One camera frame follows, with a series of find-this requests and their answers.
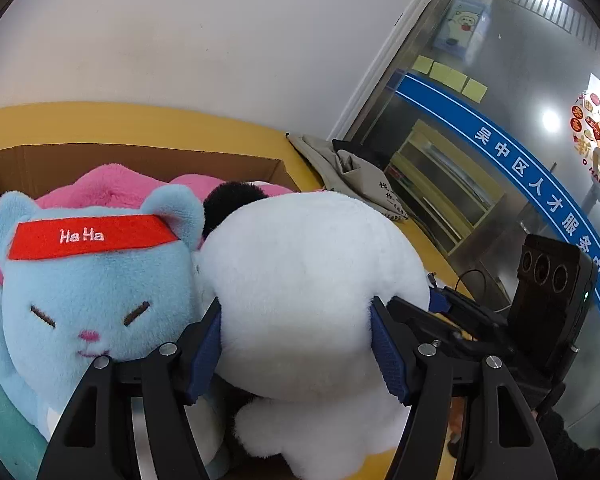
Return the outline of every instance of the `closed eye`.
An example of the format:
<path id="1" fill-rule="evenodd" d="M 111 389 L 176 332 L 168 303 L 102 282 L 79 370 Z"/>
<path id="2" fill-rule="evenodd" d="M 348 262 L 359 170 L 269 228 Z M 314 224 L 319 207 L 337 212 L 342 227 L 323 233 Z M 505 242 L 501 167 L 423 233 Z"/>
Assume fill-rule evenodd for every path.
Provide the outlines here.
<path id="1" fill-rule="evenodd" d="M 44 321 L 46 324 L 51 325 L 53 328 L 56 327 L 56 322 L 51 319 L 47 314 L 45 314 L 44 312 L 42 312 L 40 309 L 34 307 L 33 305 L 31 305 L 31 311 L 38 316 L 42 321 Z"/>
<path id="2" fill-rule="evenodd" d="M 130 312 L 125 316 L 125 320 L 123 321 L 125 326 L 129 326 L 132 324 L 140 314 L 142 314 L 145 310 L 149 308 L 150 304 L 148 301 L 143 301 L 142 305 L 136 308 L 133 312 Z"/>

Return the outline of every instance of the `plush toy head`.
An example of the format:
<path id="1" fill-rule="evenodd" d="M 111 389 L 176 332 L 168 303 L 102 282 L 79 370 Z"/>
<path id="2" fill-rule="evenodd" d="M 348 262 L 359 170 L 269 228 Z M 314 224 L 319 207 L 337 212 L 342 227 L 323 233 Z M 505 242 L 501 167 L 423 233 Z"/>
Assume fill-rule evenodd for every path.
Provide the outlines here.
<path id="1" fill-rule="evenodd" d="M 274 399 L 321 399 L 381 383 L 371 299 L 429 304 L 407 238 L 365 203 L 335 192 L 238 208 L 206 238 L 199 264 L 203 304 L 217 296 L 222 305 L 217 373 Z"/>
<path id="2" fill-rule="evenodd" d="M 43 210 L 19 192 L 1 197 L 4 339 L 53 409 L 94 357 L 144 357 L 200 319 L 190 252 L 203 223 L 185 186 L 154 190 L 139 210 Z"/>

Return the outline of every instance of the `blue gripper pad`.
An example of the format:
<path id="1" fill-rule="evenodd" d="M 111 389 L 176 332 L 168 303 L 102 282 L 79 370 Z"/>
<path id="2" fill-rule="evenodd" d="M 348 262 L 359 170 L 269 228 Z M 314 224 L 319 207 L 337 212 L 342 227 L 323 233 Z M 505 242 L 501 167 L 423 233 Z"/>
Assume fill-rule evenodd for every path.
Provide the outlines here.
<path id="1" fill-rule="evenodd" d="M 386 384 L 389 393 L 398 397 L 400 402 L 404 402 L 409 389 L 405 381 L 406 370 L 404 362 L 395 347 L 394 342 L 389 336 L 378 311 L 371 305 L 371 349 L 376 357 L 376 362 L 382 372 L 382 378 Z"/>
<path id="2" fill-rule="evenodd" d="M 220 319 L 221 312 L 218 311 L 200 343 L 196 358 L 191 362 L 191 382 L 187 393 L 193 402 L 208 390 L 220 358 Z"/>
<path id="3" fill-rule="evenodd" d="M 443 294 L 429 287 L 429 312 L 449 312 L 450 305 Z"/>

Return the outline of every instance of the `blue plush toy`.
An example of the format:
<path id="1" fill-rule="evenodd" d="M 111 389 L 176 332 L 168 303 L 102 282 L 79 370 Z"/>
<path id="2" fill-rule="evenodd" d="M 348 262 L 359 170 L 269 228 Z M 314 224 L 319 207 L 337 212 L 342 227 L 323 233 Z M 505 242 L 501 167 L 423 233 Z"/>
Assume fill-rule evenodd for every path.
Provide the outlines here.
<path id="1" fill-rule="evenodd" d="M 156 189 L 139 210 L 1 197 L 0 385 L 47 440 L 96 356 L 142 358 L 200 320 L 191 252 L 203 224 L 186 186 Z M 189 417 L 221 442 L 216 419 Z"/>

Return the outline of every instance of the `white wall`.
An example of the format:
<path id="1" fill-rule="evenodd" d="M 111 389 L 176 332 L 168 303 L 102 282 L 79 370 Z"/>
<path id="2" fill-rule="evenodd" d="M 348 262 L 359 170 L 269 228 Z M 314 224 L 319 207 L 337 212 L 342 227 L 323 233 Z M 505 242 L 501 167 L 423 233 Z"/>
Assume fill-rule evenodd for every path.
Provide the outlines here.
<path id="1" fill-rule="evenodd" d="M 327 137 L 426 1 L 15 0 L 0 107 L 135 102 Z"/>

